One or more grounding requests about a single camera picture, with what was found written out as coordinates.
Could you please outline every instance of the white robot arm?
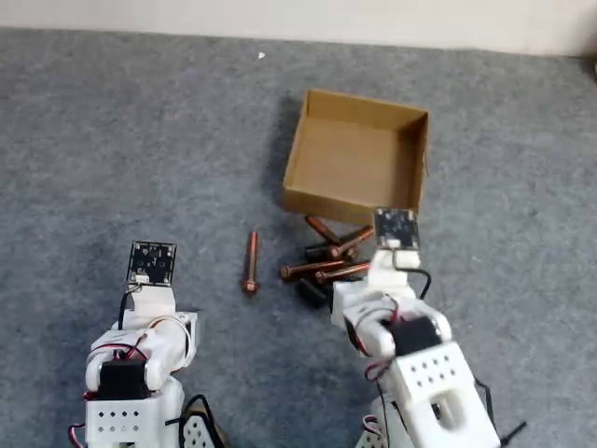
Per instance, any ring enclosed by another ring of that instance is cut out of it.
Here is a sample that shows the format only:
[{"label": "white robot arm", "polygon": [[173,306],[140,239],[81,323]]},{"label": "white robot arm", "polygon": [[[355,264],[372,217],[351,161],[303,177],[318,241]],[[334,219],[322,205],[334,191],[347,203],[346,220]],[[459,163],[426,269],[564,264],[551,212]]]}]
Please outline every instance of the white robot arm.
[{"label": "white robot arm", "polygon": [[[199,343],[196,313],[177,312],[171,288],[176,245],[134,242],[118,321],[87,358],[85,438],[90,448],[223,448],[203,396],[183,408],[171,374],[187,367]],[[134,308],[126,310],[132,296]],[[201,399],[200,412],[191,405]],[[69,440],[75,447],[75,427]]]},{"label": "white robot arm", "polygon": [[[379,446],[377,439],[387,448],[503,446],[448,320],[421,300],[431,277],[419,269],[414,213],[378,209],[375,228],[379,248],[368,276],[334,284],[331,317],[364,356],[375,359],[366,376],[389,393],[372,404],[381,431],[371,435],[375,430],[365,424],[368,432],[357,446]],[[427,275],[419,297],[409,273]]]}]

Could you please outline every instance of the bolt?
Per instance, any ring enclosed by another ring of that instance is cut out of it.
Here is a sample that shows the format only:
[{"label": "bolt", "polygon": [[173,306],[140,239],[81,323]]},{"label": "bolt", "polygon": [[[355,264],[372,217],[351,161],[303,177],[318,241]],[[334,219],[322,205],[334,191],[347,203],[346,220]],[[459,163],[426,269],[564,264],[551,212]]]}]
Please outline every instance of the bolt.
[{"label": "bolt", "polygon": [[313,273],[316,271],[329,271],[344,266],[344,260],[322,261],[321,263],[301,264],[299,266],[288,266],[287,264],[280,268],[280,276],[284,280],[290,280],[292,277]]},{"label": "bolt", "polygon": [[[329,244],[321,243],[319,245],[308,245],[303,249],[305,259],[310,263],[325,261],[329,259]],[[343,255],[347,261],[354,261],[358,257],[356,247],[349,248]]]},{"label": "bolt", "polygon": [[344,259],[348,261],[353,261],[358,256],[358,250],[356,247],[350,247],[346,252],[344,252]]},{"label": "bolt", "polygon": [[328,243],[333,245],[341,244],[340,237],[321,220],[317,219],[316,217],[305,217],[305,222],[309,224],[314,231],[319,233]]},{"label": "bolt", "polygon": [[259,283],[257,282],[257,241],[258,236],[256,231],[249,233],[249,243],[246,251],[246,268],[244,271],[244,279],[242,282],[243,291],[245,294],[252,296],[259,290]]},{"label": "bolt", "polygon": [[310,263],[315,263],[317,261],[324,261],[328,259],[328,247],[328,243],[321,243],[319,245],[308,245],[304,248],[305,259],[307,259],[307,261],[309,261]]},{"label": "bolt", "polygon": [[339,269],[337,271],[332,271],[331,273],[326,273],[324,271],[318,271],[315,273],[315,280],[317,283],[325,283],[335,280],[340,280],[342,278],[348,277],[355,273],[363,273],[364,271],[369,269],[369,262],[354,264],[352,266],[348,266],[344,269]]},{"label": "bolt", "polygon": [[353,239],[348,240],[341,245],[331,245],[327,252],[332,259],[339,259],[344,252],[346,252],[351,247],[355,247],[359,243],[367,240],[369,236],[373,234],[373,228],[371,226],[366,226],[361,229]]}]

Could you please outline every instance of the gray carpet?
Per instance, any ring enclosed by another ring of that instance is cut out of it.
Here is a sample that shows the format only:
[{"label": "gray carpet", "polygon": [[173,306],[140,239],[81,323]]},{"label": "gray carpet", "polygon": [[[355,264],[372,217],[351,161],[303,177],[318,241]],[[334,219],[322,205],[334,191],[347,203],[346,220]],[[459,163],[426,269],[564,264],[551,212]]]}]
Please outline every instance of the gray carpet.
[{"label": "gray carpet", "polygon": [[[206,326],[178,377],[234,446],[352,446],[375,387],[328,315],[276,274],[317,241],[278,205],[315,87],[429,109],[429,301],[493,387],[502,432],[529,420],[514,446],[594,444],[597,85],[583,62],[4,30],[1,446],[67,446],[133,239],[179,244],[176,298]],[[252,229],[262,290],[248,301]]]}]

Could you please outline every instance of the open cardboard box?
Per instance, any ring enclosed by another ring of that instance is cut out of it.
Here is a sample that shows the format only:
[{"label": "open cardboard box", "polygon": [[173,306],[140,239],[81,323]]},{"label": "open cardboard box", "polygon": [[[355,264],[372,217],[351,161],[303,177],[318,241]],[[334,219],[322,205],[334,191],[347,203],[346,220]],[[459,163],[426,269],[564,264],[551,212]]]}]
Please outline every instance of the open cardboard box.
[{"label": "open cardboard box", "polygon": [[308,91],[286,167],[283,206],[371,224],[377,206],[419,209],[427,112]]}]

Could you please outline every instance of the cable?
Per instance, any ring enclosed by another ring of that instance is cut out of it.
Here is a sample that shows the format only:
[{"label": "cable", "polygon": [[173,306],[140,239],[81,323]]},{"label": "cable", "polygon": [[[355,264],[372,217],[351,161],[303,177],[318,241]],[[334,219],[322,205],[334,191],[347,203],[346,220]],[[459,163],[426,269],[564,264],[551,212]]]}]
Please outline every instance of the cable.
[{"label": "cable", "polygon": [[379,426],[379,424],[380,424],[378,422],[377,417],[375,415],[373,415],[373,414],[365,415],[363,417],[363,429],[366,432],[370,432],[371,434],[375,434],[377,437],[381,437],[382,436],[381,432],[378,429],[376,429],[374,427],[371,427],[369,425],[371,423],[374,423],[377,426]]},{"label": "cable", "polygon": [[385,424],[385,438],[387,439],[387,443],[385,446],[390,447],[390,429],[388,428],[388,414],[385,410],[385,398],[383,397],[382,387],[380,386],[380,382],[376,381],[375,385],[377,386],[377,391],[380,393],[380,399],[382,399],[382,407],[383,407],[383,423]]},{"label": "cable", "polygon": [[185,424],[187,423],[188,419],[193,415],[199,415],[201,417],[203,416],[203,413],[189,412],[190,408],[198,400],[201,400],[203,408],[205,408],[205,413],[207,414],[208,420],[208,422],[206,422],[206,426],[207,430],[210,433],[212,441],[214,441],[215,443],[215,448],[224,448],[224,443],[220,439],[219,434],[217,434],[217,431],[215,430],[214,415],[212,414],[212,410],[209,407],[207,398],[203,394],[197,394],[193,396],[189,401],[187,401],[187,404],[185,405],[185,408],[183,409],[183,412],[180,415],[180,418],[178,420],[178,446],[180,448],[185,447]]},{"label": "cable", "polygon": [[[390,368],[390,366],[392,365],[392,361],[394,359],[387,359],[384,361],[380,361],[380,362],[374,362],[372,364],[369,364],[366,368],[365,368],[365,379],[367,381],[378,381],[380,378],[382,378],[383,374],[387,372],[387,370]],[[369,373],[375,369],[378,369],[378,372],[375,376],[369,376]]]},{"label": "cable", "polygon": [[94,352],[96,352],[98,350],[105,349],[105,348],[128,348],[129,352],[127,352],[127,355],[131,351],[135,351],[139,355],[141,355],[143,357],[143,359],[147,360],[147,356],[145,353],[143,353],[141,350],[139,350],[135,345],[130,345],[129,343],[104,343],[102,345],[95,347],[93,350],[91,350],[89,355],[87,356],[87,358],[89,359],[91,354],[93,354]]},{"label": "cable", "polygon": [[485,391],[485,407],[487,408],[487,414],[489,415],[489,419],[492,422],[493,429],[495,427],[495,418],[493,416],[493,400],[492,400],[492,390],[489,388],[488,385],[482,383],[479,378],[475,377],[475,385],[480,387]]},{"label": "cable", "polygon": [[120,299],[120,310],[118,311],[118,329],[122,329],[122,325],[124,324],[124,310],[127,307],[127,300],[129,299],[129,294],[137,292],[141,290],[141,288],[141,285],[137,285],[136,287],[127,289],[127,291],[122,296],[122,299]]},{"label": "cable", "polygon": [[396,271],[399,271],[402,273],[420,273],[421,275],[424,275],[426,277],[425,286],[423,287],[423,290],[421,291],[421,294],[419,295],[419,299],[421,299],[423,301],[425,299],[425,296],[427,295],[427,291],[431,287],[431,274],[428,271],[426,271],[425,269],[398,267],[397,262],[396,262],[396,253],[397,253],[397,249],[392,249],[392,266],[394,267],[394,269]]},{"label": "cable", "polygon": [[358,349],[361,352],[363,352],[363,354],[369,356],[369,353],[367,353],[366,347],[363,345],[363,342],[361,341],[361,339],[357,336],[357,331],[358,331],[359,326],[361,325],[361,323],[363,322],[363,320],[365,318],[369,317],[370,315],[372,315],[373,313],[376,313],[378,311],[391,311],[392,312],[391,320],[394,322],[398,317],[398,302],[393,299],[392,299],[392,302],[394,303],[394,308],[384,308],[384,307],[373,308],[372,310],[368,310],[367,312],[361,314],[361,316],[359,316],[358,320],[354,324],[354,336],[355,336],[356,342],[358,344]]},{"label": "cable", "polygon": [[68,440],[76,448],[83,448],[83,445],[81,444],[81,442],[78,441],[78,439],[76,438],[76,433],[75,433],[75,429],[78,429],[80,427],[85,427],[85,424],[77,423],[77,424],[71,425],[70,427],[68,427],[68,429],[66,431],[68,434]]},{"label": "cable", "polygon": [[515,427],[514,429],[512,429],[509,434],[507,434],[506,436],[500,438],[500,447],[502,447],[502,446],[508,446],[510,444],[510,442],[512,441],[512,439],[514,439],[515,436],[518,436],[519,433],[523,429],[526,428],[526,426],[527,426],[527,423],[526,422],[522,422],[517,427]]},{"label": "cable", "polygon": [[185,326],[185,324],[183,324],[179,319],[177,319],[173,315],[163,315],[161,317],[156,317],[151,322],[149,322],[149,325],[147,326],[147,328],[154,329],[160,322],[163,322],[165,320],[174,322],[176,325],[178,325],[178,327],[180,327],[182,329],[182,331],[185,332],[185,336],[187,337],[187,347],[188,347],[187,352],[185,353],[185,358],[183,359],[183,363],[182,363],[183,365],[185,365],[188,363],[190,356],[192,354],[192,352],[190,351],[190,346],[193,344],[193,338],[191,337],[190,333],[188,332],[188,329]]}]

